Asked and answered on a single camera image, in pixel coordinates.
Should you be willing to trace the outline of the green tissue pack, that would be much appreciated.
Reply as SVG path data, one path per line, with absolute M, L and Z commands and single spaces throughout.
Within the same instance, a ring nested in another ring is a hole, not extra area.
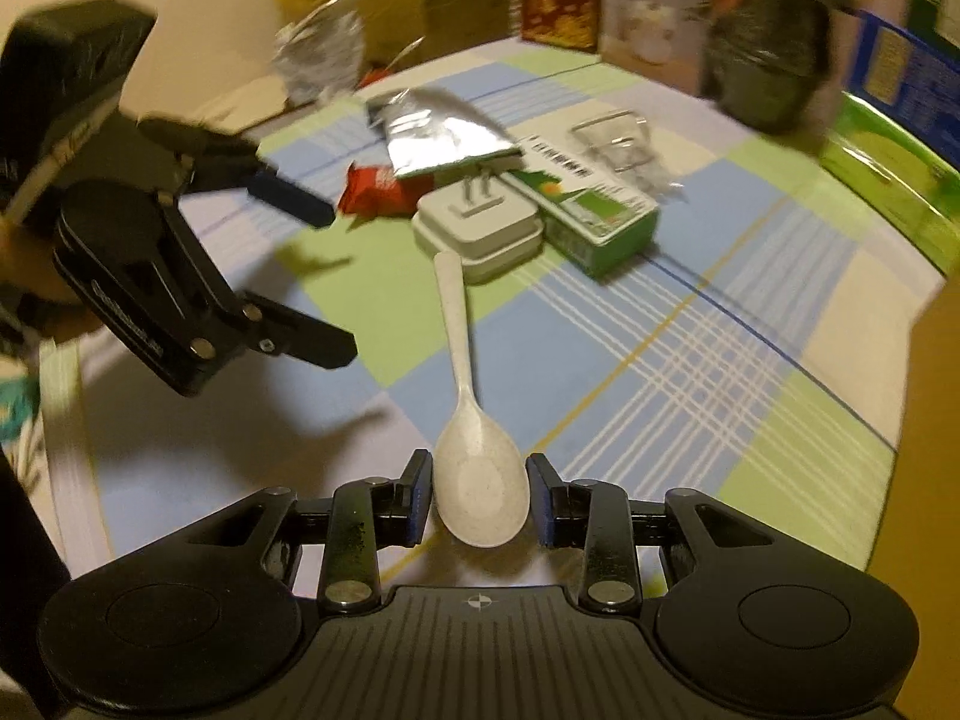
M 854 94 L 841 94 L 818 160 L 937 270 L 958 266 L 958 171 Z

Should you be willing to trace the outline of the dark green bagged pot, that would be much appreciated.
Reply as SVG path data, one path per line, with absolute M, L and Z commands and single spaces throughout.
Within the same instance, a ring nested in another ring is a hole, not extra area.
M 706 41 L 704 96 L 741 124 L 788 132 L 832 70 L 832 13 L 853 0 L 737 0 Z

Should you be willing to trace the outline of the white plastic spoon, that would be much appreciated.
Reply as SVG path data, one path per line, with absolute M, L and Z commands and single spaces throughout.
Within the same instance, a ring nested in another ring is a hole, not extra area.
M 454 411 L 434 444 L 434 500 L 452 536 L 491 550 L 523 529 L 529 482 L 516 444 L 475 398 L 462 260 L 439 252 L 433 265 L 455 385 Z

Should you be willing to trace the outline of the white humidifier product box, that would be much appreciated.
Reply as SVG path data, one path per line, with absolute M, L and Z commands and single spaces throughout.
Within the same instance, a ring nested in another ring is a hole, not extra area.
M 602 0 L 602 59 L 682 93 L 703 91 L 708 32 L 722 0 Z

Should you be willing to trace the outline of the silver foil bag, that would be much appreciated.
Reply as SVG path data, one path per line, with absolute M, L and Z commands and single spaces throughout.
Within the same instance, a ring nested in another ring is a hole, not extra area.
M 366 101 L 397 179 L 517 158 L 523 147 L 505 127 L 443 88 L 420 86 Z

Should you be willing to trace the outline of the green white medicine box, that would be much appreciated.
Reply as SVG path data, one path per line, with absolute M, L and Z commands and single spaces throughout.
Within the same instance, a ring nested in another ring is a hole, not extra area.
M 654 239 L 659 204 L 584 156 L 540 137 L 500 179 L 539 208 L 545 238 L 592 278 L 617 270 Z

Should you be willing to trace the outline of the blue printed box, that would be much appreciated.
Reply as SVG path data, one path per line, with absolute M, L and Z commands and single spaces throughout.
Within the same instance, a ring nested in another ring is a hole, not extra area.
M 846 89 L 958 166 L 957 62 L 863 11 Z

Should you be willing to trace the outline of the white power adapter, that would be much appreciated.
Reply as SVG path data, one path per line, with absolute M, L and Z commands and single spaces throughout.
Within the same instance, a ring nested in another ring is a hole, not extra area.
M 418 200 L 413 235 L 430 257 L 452 252 L 469 284 L 488 283 L 542 250 L 539 210 L 500 177 L 462 179 Z

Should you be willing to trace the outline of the crumpled white plastic bag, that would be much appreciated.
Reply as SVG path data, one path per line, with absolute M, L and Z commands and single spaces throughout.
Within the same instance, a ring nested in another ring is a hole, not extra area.
M 327 0 L 277 32 L 272 68 L 288 103 L 306 106 L 353 91 L 365 47 L 359 0 Z

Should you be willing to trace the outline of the brown cardboard box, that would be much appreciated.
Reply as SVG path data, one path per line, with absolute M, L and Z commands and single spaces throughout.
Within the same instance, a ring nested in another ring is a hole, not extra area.
M 869 572 L 918 617 L 919 650 L 896 708 L 958 715 L 958 278 L 911 330 L 905 413 Z

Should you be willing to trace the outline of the clear plastic wire stand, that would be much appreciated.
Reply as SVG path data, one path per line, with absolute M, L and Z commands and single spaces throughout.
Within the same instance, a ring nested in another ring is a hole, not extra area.
M 683 185 L 652 144 L 646 117 L 631 110 L 614 110 L 579 122 L 569 133 L 590 160 L 654 199 L 680 199 L 683 195 Z

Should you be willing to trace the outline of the red candy packet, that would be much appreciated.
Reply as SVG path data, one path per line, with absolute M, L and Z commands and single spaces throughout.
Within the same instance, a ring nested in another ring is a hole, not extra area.
M 342 215 L 373 218 L 411 218 L 418 202 L 436 187 L 433 176 L 397 179 L 389 166 L 348 167 L 347 182 L 337 210 Z

